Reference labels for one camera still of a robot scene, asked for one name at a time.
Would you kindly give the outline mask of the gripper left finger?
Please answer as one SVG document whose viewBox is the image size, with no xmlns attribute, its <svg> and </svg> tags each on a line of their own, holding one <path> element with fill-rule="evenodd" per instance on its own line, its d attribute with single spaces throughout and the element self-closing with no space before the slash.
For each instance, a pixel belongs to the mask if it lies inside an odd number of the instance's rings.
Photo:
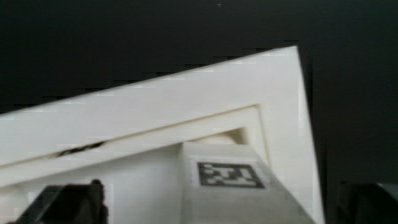
<svg viewBox="0 0 398 224">
<path fill-rule="evenodd" d="M 88 184 L 47 185 L 15 224 L 108 224 L 101 181 L 94 179 Z"/>
</svg>

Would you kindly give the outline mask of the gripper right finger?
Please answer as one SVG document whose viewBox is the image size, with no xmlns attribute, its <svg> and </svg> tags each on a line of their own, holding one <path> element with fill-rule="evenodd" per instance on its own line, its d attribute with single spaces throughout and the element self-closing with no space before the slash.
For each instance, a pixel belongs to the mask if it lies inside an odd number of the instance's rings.
<svg viewBox="0 0 398 224">
<path fill-rule="evenodd" d="M 335 224 L 398 224 L 398 183 L 341 183 Z"/>
</svg>

